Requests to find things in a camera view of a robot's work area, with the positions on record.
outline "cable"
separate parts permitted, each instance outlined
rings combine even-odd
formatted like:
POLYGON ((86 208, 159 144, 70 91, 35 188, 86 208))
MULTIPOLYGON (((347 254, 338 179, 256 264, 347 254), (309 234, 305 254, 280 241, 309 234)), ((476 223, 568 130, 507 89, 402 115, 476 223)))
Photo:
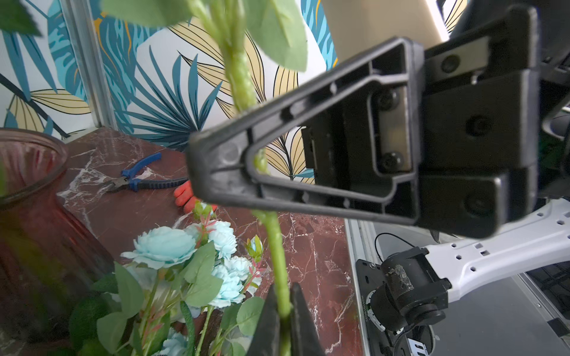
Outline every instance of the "cable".
POLYGON ((376 242, 378 241, 378 237, 380 237, 381 235, 394 236, 396 239, 402 240, 402 241, 405 242, 406 244, 408 244, 408 245, 410 245, 410 246, 412 246, 412 247, 415 247, 415 245, 412 245, 411 243, 407 242, 406 240, 404 240, 403 238, 401 238, 401 237, 399 237, 399 236, 397 236, 397 235, 391 234, 390 232, 381 232, 381 233, 379 233, 378 235, 376 235, 376 238, 374 239, 374 249, 376 250, 376 254, 378 255, 378 258, 380 259, 380 262, 384 262, 384 261, 382 261, 382 257, 380 257, 380 253, 378 252, 378 245, 376 244, 376 242))
POLYGON ((400 334, 398 334, 396 340, 394 340, 394 349, 392 350, 392 356, 396 356, 396 352, 398 352, 398 347, 400 347, 402 340, 405 339, 404 335, 408 334, 410 330, 412 330, 415 327, 416 327, 415 324, 408 325, 402 330, 400 334))

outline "green leaf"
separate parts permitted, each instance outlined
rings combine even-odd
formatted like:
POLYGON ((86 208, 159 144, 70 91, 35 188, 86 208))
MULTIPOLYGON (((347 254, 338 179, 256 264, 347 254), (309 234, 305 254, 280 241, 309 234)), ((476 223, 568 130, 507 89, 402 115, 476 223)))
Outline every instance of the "green leaf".
POLYGON ((117 287, 117 278, 115 278, 115 275, 113 273, 109 273, 97 282, 93 283, 91 285, 91 289, 98 292, 107 292, 113 294, 119 293, 119 289, 117 287))
POLYGON ((177 264, 177 265, 174 265, 172 267, 169 267, 166 270, 166 274, 164 276, 164 279, 168 282, 174 281, 183 269, 184 269, 184 266, 182 264, 177 264))
POLYGON ((180 311, 184 316, 184 321, 186 322, 186 329, 188 330, 188 346, 186 348, 185 356, 194 356, 194 342, 196 341, 196 330, 194 329, 194 318, 188 308, 188 304, 185 301, 180 302, 180 311))
POLYGON ((305 22, 295 0, 244 0, 247 30, 274 62, 288 69, 307 69, 305 22))
POLYGON ((0 30, 17 32, 23 35, 41 36, 38 26, 28 13, 25 6, 18 0, 0 1, 0 30))
POLYGON ((139 324, 133 324, 133 333, 131 334, 131 345, 136 351, 137 355, 143 356, 143 344, 141 343, 141 335, 139 335, 139 324))
POLYGON ((246 250, 247 254, 253 257, 256 263, 261 261, 261 257, 263 256, 263 244, 259 236, 255 235, 253 239, 247 239, 246 250))
POLYGON ((186 0, 103 0, 101 9, 118 19, 149 27, 170 26, 192 17, 186 0))
POLYGON ((130 318, 143 307, 143 290, 133 275, 117 262, 115 262, 115 277, 117 278, 123 313, 127 318, 130 318))
POLYGON ((83 347, 77 356, 111 356, 111 354, 105 350, 99 340, 91 339, 83 343, 83 347))
POLYGON ((117 351, 115 353, 115 356, 131 356, 132 353, 133 353, 133 348, 127 345, 124 348, 117 351))
POLYGON ((70 340, 75 350, 83 347, 83 342, 97 338, 97 319, 109 313, 107 303, 100 297, 79 302, 69 320, 70 340))
POLYGON ((212 301, 222 288, 223 279, 207 275, 200 277, 186 295, 186 303, 190 306, 205 306, 212 301))
POLYGON ((246 356, 246 351, 239 342, 231 343, 231 356, 246 356))
POLYGON ((99 342, 111 354, 114 354, 119 346, 125 332, 127 319, 128 317, 124 313, 116 312, 97 320, 99 342))
POLYGON ((105 303, 107 303, 110 313, 121 311, 121 303, 115 301, 109 293, 103 293, 100 297, 105 301, 105 303))
POLYGON ((149 355, 152 355, 162 349, 162 343, 168 338, 168 330, 170 329, 170 314, 167 313, 164 315, 160 322, 162 323, 162 327, 156 332, 152 343, 150 344, 149 348, 149 355))
POLYGON ((64 349, 63 347, 60 347, 55 351, 47 352, 47 356, 75 356, 75 355, 76 355, 75 351, 71 349, 64 349))
POLYGON ((170 285, 170 287, 173 290, 179 290, 180 287, 182 287, 182 281, 184 280, 184 275, 186 274, 187 271, 188 271, 188 265, 184 267, 184 269, 181 270, 180 273, 176 275, 176 277, 174 277, 174 280, 170 285))
POLYGON ((212 214, 214 212, 214 210, 212 209, 212 206, 209 204, 206 204, 206 207, 204 208, 203 214, 204 216, 208 216, 210 214, 212 214))
POLYGON ((241 304, 234 304, 228 306, 223 310, 222 321, 219 325, 222 330, 227 330, 237 324, 236 318, 238 316, 238 310, 241 306, 241 304))
POLYGON ((264 300, 260 297, 251 297, 243 302, 236 318, 242 334, 253 336, 261 315, 261 309, 263 309, 263 303, 264 300))
POLYGON ((211 276, 212 270, 214 269, 215 256, 214 242, 208 242, 200 247, 192 256, 188 266, 186 266, 184 279, 188 283, 195 283, 200 279, 211 276))
POLYGON ((192 212, 194 213, 194 216, 198 216, 199 219, 200 216, 203 215, 204 213, 204 208, 202 207, 202 204, 196 203, 196 205, 194 205, 194 208, 192 209, 192 212))

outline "marble table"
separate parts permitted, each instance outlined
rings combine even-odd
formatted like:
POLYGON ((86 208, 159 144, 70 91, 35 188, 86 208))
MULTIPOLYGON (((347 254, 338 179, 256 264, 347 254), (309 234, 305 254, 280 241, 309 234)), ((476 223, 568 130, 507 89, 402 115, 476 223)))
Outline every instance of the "marble table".
MULTIPOLYGON (((58 194, 72 212, 109 250, 119 256, 133 250, 133 239, 158 226, 184 228, 192 217, 174 204, 173 189, 130 190, 105 194, 102 182, 155 152, 162 159, 149 165, 140 178, 172 179, 186 175, 184 155, 146 141, 101 128, 68 144, 68 170, 58 194)), ((238 238, 238 255, 245 241, 266 234, 246 209, 219 207, 218 219, 229 221, 238 238)), ((321 345, 330 355, 362 355, 357 301, 352 281, 344 220, 284 212, 279 215, 292 282, 299 282, 313 315, 321 345)), ((256 295, 264 297, 272 283, 269 268, 256 295)), ((38 351, 21 352, 20 355, 38 351)))

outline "black plastic bracket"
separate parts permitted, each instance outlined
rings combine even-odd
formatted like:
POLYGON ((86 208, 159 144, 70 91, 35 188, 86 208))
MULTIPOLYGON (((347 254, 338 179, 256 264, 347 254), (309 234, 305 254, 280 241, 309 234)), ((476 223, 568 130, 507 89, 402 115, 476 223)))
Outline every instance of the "black plastic bracket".
POLYGON ((537 192, 538 16, 506 15, 427 50, 394 38, 239 120, 190 136, 205 201, 417 224, 474 238, 528 214, 537 192), (315 184, 254 156, 302 127, 315 184))
POLYGON ((414 223, 423 54, 411 40, 389 40, 239 120, 191 135, 186 155, 195 194, 232 206, 414 223), (388 121, 392 132, 379 127, 388 121), (306 127, 311 143, 306 155, 317 157, 315 185, 254 166, 258 150, 297 126, 306 127), (401 147, 395 165, 382 160, 391 152, 389 133, 400 135, 392 142, 401 147), (399 195, 401 203, 391 206, 399 195))

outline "metal frame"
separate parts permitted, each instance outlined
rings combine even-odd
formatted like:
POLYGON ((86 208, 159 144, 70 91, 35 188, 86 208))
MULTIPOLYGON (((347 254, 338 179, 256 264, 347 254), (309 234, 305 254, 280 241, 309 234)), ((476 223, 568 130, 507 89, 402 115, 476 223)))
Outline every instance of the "metal frame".
POLYGON ((369 246, 366 246, 367 242, 369 244, 370 241, 374 241, 374 238, 371 238, 370 236, 363 236, 363 233, 369 235, 370 228, 372 231, 374 231, 374 226, 371 222, 354 219, 344 219, 344 226, 347 230, 348 255, 351 259, 352 280, 355 287, 356 306, 358 307, 359 314, 360 342, 362 345, 363 354, 370 355, 370 346, 368 345, 368 332, 366 329, 366 320, 364 317, 364 307, 362 303, 362 300, 364 300, 366 296, 362 296, 360 294, 358 275, 356 274, 356 261, 363 259, 367 261, 374 261, 375 263, 380 262, 378 256, 376 256, 375 253, 372 253, 374 249, 370 249, 369 246), (362 226, 367 225, 368 228, 365 228, 363 231, 362 226))
POLYGON ((117 129, 89 1, 60 0, 83 87, 96 127, 117 129))
POLYGON ((425 256, 448 279, 448 301, 487 283, 570 258, 570 202, 553 200, 486 240, 429 245, 425 256))

